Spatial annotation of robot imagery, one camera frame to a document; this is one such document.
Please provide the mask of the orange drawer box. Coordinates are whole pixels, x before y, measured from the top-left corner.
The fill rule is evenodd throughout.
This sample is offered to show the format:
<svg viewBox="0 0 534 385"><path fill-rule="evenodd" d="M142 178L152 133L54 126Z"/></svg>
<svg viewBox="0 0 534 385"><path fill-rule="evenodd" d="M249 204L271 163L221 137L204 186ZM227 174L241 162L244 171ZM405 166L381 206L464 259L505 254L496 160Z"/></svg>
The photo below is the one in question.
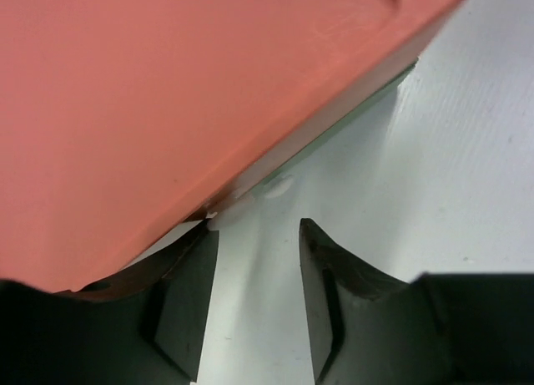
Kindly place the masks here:
<svg viewBox="0 0 534 385"><path fill-rule="evenodd" d="M413 63L464 0L1 0L1 276L113 274Z"/></svg>

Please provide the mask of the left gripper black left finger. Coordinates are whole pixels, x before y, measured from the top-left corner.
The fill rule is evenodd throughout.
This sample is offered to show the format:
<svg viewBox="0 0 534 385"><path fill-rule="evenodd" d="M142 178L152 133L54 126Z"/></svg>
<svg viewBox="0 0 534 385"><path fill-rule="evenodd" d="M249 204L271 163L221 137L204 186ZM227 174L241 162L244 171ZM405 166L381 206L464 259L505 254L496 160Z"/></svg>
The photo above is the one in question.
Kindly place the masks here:
<svg viewBox="0 0 534 385"><path fill-rule="evenodd" d="M2 281L2 383L195 382L218 246L219 234L202 221L80 291Z"/></svg>

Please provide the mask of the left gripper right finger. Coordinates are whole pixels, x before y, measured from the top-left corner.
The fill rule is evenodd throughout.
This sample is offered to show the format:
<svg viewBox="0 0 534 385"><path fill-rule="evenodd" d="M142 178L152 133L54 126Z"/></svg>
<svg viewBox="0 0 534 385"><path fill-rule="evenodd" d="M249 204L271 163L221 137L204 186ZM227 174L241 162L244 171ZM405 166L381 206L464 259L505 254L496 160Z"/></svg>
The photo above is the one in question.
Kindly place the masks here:
<svg viewBox="0 0 534 385"><path fill-rule="evenodd" d="M532 383L532 274L400 281L309 218L299 246L316 383Z"/></svg>

